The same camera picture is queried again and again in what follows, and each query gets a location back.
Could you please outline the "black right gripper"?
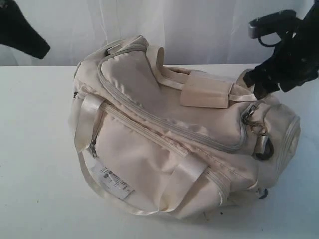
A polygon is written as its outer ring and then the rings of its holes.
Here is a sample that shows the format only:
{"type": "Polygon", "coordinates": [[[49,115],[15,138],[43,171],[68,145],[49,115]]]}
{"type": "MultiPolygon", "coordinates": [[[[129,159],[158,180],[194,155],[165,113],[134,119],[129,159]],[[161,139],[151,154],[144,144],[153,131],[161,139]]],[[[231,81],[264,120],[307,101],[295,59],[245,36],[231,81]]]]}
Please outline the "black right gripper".
{"type": "Polygon", "coordinates": [[[248,70],[244,75],[246,86],[254,87],[256,99],[270,93],[302,86],[319,76],[319,26],[299,27],[295,36],[275,49],[262,65],[248,70]]]}

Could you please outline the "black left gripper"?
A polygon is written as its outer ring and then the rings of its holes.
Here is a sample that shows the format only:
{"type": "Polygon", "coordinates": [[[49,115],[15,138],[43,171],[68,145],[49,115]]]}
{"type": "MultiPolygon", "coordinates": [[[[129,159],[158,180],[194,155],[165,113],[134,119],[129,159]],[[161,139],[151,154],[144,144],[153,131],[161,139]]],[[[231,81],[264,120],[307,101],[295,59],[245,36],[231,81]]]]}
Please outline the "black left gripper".
{"type": "Polygon", "coordinates": [[[43,59],[50,50],[14,0],[0,2],[0,43],[37,59],[43,59]]]}

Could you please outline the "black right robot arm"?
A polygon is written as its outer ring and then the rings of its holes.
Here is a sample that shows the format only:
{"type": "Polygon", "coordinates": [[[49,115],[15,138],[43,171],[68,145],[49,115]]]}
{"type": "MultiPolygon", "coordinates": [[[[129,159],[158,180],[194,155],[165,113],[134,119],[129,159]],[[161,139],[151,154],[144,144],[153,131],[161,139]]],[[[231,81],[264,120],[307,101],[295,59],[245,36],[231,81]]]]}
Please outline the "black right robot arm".
{"type": "Polygon", "coordinates": [[[272,33],[280,41],[272,44],[272,56],[244,75],[256,99],[282,90],[288,92],[319,76],[319,2],[315,1],[303,19],[294,10],[282,10],[249,22],[252,39],[268,47],[261,38],[272,33]]]}

